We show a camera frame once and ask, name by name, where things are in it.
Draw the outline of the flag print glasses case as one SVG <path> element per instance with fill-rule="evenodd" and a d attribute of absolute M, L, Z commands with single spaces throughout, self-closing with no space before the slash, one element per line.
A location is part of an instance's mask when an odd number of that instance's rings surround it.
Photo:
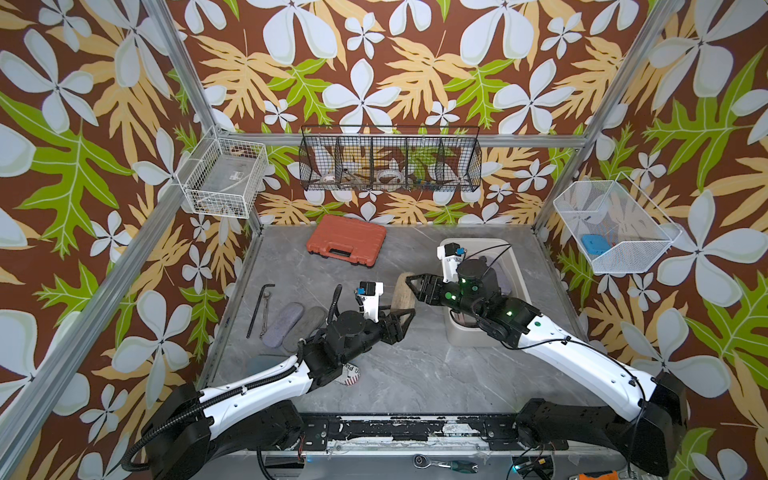
<path fill-rule="evenodd" d="M 359 368 L 356 365 L 347 363 L 342 367 L 341 374 L 335 379 L 335 381 L 345 386 L 351 386 L 356 384 L 359 379 Z"/>

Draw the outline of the cream plastic storage box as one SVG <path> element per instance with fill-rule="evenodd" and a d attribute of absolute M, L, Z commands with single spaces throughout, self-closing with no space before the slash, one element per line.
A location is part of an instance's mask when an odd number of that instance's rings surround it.
<path fill-rule="evenodd" d="M 466 253 L 466 259 L 469 260 L 473 254 L 479 257 L 485 257 L 488 261 L 501 254 L 492 269 L 496 272 L 498 284 L 503 294 L 511 294 L 514 297 L 531 302 L 528 288 L 523 279 L 522 271 L 519 267 L 515 251 L 504 248 L 508 245 L 506 241 L 499 238 L 448 238 L 443 240 L 437 247 L 437 257 L 441 264 L 444 264 L 445 246 L 456 243 L 463 248 Z M 459 321 L 454 319 L 448 308 L 444 309 L 444 324 L 448 342 L 455 347 L 466 348 L 495 348 L 500 347 L 500 343 L 488 336 L 484 331 L 476 326 L 466 326 L 469 317 L 463 315 L 458 317 Z"/>

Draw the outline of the tan glasses case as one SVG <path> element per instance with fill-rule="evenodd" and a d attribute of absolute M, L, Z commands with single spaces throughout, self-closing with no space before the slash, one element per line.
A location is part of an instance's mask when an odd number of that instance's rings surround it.
<path fill-rule="evenodd" d="M 410 276 L 413 276 L 412 272 L 404 272 L 398 276 L 391 301 L 392 310 L 408 310 L 415 308 L 416 297 L 407 283 L 407 279 Z"/>

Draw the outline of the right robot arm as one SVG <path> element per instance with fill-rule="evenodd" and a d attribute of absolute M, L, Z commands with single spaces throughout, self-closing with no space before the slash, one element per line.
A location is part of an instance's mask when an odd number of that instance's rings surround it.
<path fill-rule="evenodd" d="M 438 247 L 442 272 L 412 274 L 415 299 L 474 319 L 504 348 L 528 353 L 589 389 L 600 407 L 529 400 L 517 413 L 518 439 L 530 447 L 576 441 L 619 452 L 645 472 L 668 476 L 687 432 L 683 383 L 670 373 L 634 369 L 578 340 L 540 309 L 503 293 L 492 262 L 457 243 Z"/>

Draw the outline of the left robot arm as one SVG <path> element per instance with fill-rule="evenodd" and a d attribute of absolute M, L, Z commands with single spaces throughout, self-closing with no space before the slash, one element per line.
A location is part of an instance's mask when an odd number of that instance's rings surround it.
<path fill-rule="evenodd" d="M 185 384 L 161 405 L 140 438 L 120 460 L 129 473 L 155 479 L 190 479 L 207 463 L 241 450 L 288 448 L 302 434 L 293 399 L 348 373 L 352 361 L 379 342 L 402 341 L 415 317 L 415 300 L 399 286 L 392 305 L 382 306 L 380 282 L 363 282 L 358 307 L 340 311 L 336 288 L 323 326 L 299 339 L 281 363 L 242 380 L 197 390 Z"/>

